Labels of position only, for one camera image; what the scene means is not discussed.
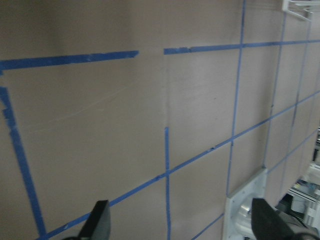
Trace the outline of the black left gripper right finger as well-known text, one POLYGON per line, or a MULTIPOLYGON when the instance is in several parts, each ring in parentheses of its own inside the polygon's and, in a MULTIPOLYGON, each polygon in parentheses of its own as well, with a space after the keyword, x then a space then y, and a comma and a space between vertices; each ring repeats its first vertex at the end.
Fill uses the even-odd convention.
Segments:
POLYGON ((251 229, 257 240, 298 240, 293 229, 298 226, 293 217, 274 210, 265 199, 252 200, 251 229))

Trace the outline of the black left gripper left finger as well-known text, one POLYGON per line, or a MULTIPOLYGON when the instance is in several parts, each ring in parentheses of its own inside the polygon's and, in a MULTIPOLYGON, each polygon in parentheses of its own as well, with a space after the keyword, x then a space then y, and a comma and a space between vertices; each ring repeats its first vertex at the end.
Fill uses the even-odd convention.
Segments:
POLYGON ((77 238, 79 240, 108 240, 110 234, 110 204, 108 200, 99 200, 96 202, 77 238))

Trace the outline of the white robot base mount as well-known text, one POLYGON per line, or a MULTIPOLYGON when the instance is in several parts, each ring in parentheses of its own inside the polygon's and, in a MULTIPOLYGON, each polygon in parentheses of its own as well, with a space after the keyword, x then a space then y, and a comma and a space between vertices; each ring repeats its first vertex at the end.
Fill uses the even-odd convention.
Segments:
POLYGON ((223 240, 256 238, 251 224, 252 200, 265 197, 267 172, 268 170, 263 167, 226 198, 223 240))

